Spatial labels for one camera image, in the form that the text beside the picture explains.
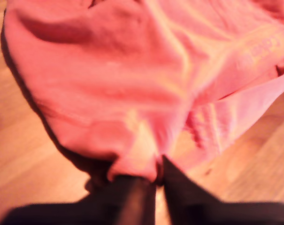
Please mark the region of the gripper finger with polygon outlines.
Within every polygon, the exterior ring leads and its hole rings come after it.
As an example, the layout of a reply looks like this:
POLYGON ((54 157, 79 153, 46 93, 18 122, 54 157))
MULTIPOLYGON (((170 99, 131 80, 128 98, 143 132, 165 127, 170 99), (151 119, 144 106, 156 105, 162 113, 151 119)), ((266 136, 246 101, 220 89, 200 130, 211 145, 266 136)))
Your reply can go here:
POLYGON ((80 200, 93 225, 154 225, 156 185, 142 177, 118 176, 80 200))
POLYGON ((221 201, 191 181, 166 156, 163 157, 163 185, 172 224, 226 224, 225 221, 214 221, 209 212, 217 209, 221 201))

